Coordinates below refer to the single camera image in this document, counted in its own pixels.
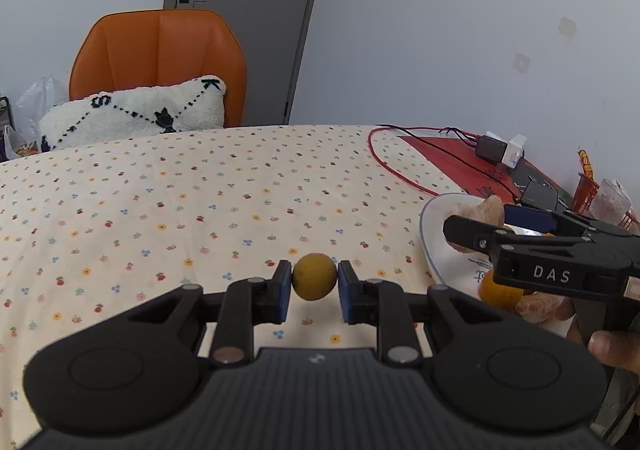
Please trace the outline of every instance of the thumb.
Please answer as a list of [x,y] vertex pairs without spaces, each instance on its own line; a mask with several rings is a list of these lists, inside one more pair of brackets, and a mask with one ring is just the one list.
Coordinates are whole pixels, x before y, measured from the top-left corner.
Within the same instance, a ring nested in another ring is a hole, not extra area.
[[597,331],[589,340],[589,351],[601,363],[640,374],[640,335]]

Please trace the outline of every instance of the yellow ball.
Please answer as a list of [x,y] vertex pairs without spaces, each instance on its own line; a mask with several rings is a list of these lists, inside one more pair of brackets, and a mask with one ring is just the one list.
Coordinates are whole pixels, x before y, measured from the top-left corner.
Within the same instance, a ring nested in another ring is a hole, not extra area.
[[331,293],[337,279],[334,261],[323,253],[309,253],[293,268],[293,289],[302,300],[324,298]]

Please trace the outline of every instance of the orange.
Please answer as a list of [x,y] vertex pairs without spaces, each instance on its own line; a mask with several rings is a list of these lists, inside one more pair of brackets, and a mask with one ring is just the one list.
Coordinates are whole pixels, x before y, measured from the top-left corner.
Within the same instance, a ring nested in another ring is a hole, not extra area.
[[478,294],[483,302],[513,312],[516,304],[524,295],[524,289],[496,284],[494,270],[490,269],[480,283]]

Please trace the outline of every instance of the orange chair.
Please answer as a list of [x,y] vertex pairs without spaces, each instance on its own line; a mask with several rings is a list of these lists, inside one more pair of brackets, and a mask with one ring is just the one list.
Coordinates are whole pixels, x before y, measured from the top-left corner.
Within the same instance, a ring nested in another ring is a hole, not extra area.
[[69,79],[69,98],[137,86],[169,86],[215,74],[226,83],[225,127],[240,126],[246,64],[217,13],[160,9],[116,13],[89,31]]

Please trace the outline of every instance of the plastic bag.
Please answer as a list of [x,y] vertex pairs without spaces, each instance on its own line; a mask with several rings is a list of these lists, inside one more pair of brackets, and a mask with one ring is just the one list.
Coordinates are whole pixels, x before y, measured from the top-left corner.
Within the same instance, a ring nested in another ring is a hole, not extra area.
[[20,159],[38,153],[35,145],[29,144],[24,137],[18,134],[11,125],[5,125],[2,131],[4,157],[8,161]]
[[15,131],[28,144],[35,143],[40,151],[40,120],[49,110],[66,103],[68,97],[62,84],[53,76],[44,76],[12,104]]

